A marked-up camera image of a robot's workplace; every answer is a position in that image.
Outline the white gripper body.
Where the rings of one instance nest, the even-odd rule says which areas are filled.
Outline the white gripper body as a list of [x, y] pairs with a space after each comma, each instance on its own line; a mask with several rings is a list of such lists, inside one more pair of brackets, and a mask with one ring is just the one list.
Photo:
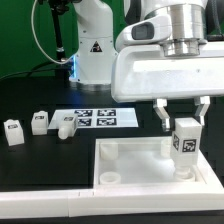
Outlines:
[[124, 48], [111, 81], [117, 102], [224, 95], [224, 42], [209, 42], [198, 56], [165, 57], [159, 45]]

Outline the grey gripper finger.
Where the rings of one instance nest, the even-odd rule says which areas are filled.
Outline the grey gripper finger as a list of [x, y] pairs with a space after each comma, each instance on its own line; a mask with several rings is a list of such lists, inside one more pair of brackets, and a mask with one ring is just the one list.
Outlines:
[[153, 108], [158, 117], [161, 119], [162, 129], [164, 131], [169, 131], [171, 129], [170, 116], [166, 111], [166, 107], [167, 107], [166, 99], [155, 99], [153, 101]]
[[210, 106], [209, 96], [200, 96], [194, 99], [194, 104], [196, 106], [195, 119], [202, 125], [205, 125], [205, 115]]

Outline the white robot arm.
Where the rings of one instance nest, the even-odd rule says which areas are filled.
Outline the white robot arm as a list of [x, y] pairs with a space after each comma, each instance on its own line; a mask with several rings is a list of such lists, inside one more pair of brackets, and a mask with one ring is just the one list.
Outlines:
[[171, 99], [193, 98], [204, 121], [211, 96], [224, 95], [224, 41], [206, 38], [208, 0], [124, 0], [128, 25], [113, 36], [113, 14], [101, 0], [78, 0], [79, 47], [71, 81], [107, 89], [118, 102], [154, 102], [163, 128]]

